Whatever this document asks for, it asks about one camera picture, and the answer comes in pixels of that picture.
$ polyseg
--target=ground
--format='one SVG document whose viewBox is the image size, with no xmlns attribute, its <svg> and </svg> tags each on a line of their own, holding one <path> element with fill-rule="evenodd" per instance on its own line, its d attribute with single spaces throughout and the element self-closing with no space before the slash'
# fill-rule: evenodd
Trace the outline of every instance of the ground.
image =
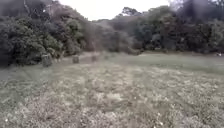
<svg viewBox="0 0 224 128">
<path fill-rule="evenodd" d="M 1 69 L 0 126 L 224 127 L 223 58 L 112 56 Z"/>
</svg>

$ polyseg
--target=wooden post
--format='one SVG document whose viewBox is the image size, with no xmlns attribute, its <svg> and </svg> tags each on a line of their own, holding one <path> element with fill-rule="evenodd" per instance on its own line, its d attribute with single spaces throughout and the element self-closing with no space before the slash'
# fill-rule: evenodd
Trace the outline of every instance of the wooden post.
<svg viewBox="0 0 224 128">
<path fill-rule="evenodd" d="M 41 59 L 43 67 L 49 67 L 52 65 L 52 57 L 50 54 L 42 55 Z"/>
<path fill-rule="evenodd" d="M 74 55 L 74 56 L 72 57 L 72 62 L 73 62 L 73 64 L 77 64 L 77 63 L 79 63 L 79 56 L 78 56 L 78 55 Z"/>
</svg>

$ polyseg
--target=grass field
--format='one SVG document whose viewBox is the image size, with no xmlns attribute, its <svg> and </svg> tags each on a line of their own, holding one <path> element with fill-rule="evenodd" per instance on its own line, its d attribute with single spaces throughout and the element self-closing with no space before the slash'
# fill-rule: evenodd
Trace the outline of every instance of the grass field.
<svg viewBox="0 0 224 128">
<path fill-rule="evenodd" d="M 0 126 L 224 127 L 224 58 L 122 54 L 66 61 L 1 69 Z"/>
</svg>

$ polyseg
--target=dense foliage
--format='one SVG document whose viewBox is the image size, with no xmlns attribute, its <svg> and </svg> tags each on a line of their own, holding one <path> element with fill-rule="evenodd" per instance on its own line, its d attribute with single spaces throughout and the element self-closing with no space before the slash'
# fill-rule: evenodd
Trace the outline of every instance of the dense foliage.
<svg viewBox="0 0 224 128">
<path fill-rule="evenodd" d="M 51 0 L 1 1 L 0 62 L 36 64 L 41 55 L 77 54 L 88 45 L 88 21 Z"/>
<path fill-rule="evenodd" d="M 171 0 L 147 12 L 124 7 L 90 22 L 55 0 L 0 0 L 0 65 L 36 64 L 84 50 L 224 52 L 224 0 Z"/>
<path fill-rule="evenodd" d="M 109 24 L 137 39 L 133 46 L 138 49 L 224 52 L 223 0 L 176 0 L 171 5 L 141 15 L 124 8 L 128 16 L 118 15 Z"/>
</svg>

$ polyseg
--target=dry grass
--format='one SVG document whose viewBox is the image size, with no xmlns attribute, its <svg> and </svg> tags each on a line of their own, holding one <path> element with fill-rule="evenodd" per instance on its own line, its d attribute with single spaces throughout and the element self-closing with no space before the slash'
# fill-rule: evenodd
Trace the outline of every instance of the dry grass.
<svg viewBox="0 0 224 128">
<path fill-rule="evenodd" d="M 146 57 L 155 55 L 2 70 L 7 74 L 1 79 L 0 126 L 224 127 L 223 75 L 193 71 L 187 64 L 183 69 L 148 64 Z"/>
</svg>

